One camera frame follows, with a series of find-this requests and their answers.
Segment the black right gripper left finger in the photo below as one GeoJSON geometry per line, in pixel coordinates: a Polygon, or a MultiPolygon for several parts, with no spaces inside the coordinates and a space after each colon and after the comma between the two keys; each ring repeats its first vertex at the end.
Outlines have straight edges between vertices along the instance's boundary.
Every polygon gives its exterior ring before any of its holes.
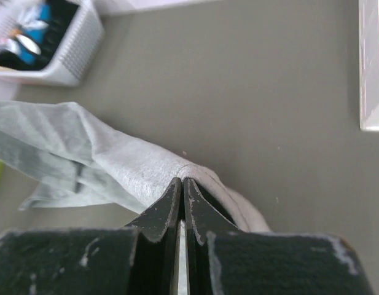
{"type": "Polygon", "coordinates": [[[181,180],[119,228],[10,230],[0,236],[0,294],[171,294],[181,180]]]}

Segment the grey t shirt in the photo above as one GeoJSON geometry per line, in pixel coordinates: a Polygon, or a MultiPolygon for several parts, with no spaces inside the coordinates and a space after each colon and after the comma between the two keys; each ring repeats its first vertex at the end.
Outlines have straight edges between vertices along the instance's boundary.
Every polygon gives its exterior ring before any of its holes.
{"type": "Polygon", "coordinates": [[[116,203],[142,213],[173,178],[192,178],[241,230],[269,231],[215,172],[117,131],[74,102],[0,101],[0,160],[39,183],[22,210],[116,203]]]}

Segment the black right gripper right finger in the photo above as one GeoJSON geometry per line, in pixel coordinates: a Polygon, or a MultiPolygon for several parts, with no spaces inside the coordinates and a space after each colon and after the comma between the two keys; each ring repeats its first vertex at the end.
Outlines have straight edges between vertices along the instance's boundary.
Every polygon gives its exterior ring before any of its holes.
{"type": "Polygon", "coordinates": [[[183,182],[190,294],[372,294],[361,262],[326,234],[247,233],[183,182]]]}

